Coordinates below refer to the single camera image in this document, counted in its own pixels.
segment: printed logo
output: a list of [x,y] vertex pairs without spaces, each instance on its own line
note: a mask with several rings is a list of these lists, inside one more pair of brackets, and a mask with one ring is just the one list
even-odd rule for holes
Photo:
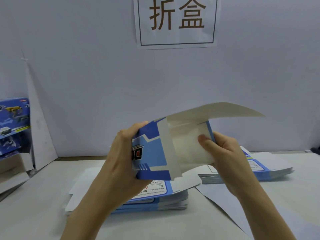
[[140,160],[142,159],[142,148],[143,145],[135,145],[132,147],[131,151],[131,160]]

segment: white table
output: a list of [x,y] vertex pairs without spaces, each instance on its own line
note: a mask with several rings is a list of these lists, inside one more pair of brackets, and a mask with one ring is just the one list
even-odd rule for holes
[[[281,198],[303,218],[319,225],[320,157],[299,155],[283,156],[296,170],[286,181],[263,185],[272,188],[272,198]],[[0,239],[59,239],[66,223],[64,207],[70,199],[69,190],[86,168],[101,166],[103,162],[50,163],[0,202]],[[188,209],[112,215],[101,227],[97,239],[250,238],[212,202],[191,189]]]

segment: sign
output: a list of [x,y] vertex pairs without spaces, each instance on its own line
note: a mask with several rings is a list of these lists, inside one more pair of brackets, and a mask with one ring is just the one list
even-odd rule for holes
[[218,0],[134,0],[138,48],[214,46],[217,6]]

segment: carton flap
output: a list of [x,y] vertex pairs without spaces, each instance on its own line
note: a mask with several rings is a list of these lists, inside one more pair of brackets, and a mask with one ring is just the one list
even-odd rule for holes
[[202,105],[167,116],[170,121],[198,121],[199,123],[214,118],[223,117],[265,117],[253,109],[228,102]]

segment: cardboard box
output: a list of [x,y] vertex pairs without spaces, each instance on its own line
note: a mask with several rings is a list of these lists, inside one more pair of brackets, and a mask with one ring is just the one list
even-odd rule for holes
[[12,152],[21,147],[19,134],[8,136],[0,139],[0,156],[8,152]]
[[203,105],[154,120],[142,127],[132,140],[132,167],[137,178],[174,180],[182,173],[213,163],[198,143],[204,134],[214,141],[209,119],[264,117],[263,114],[227,102]]
[[0,157],[0,193],[29,179],[22,157],[18,151]]
[[0,139],[30,128],[29,107],[27,98],[0,100]]

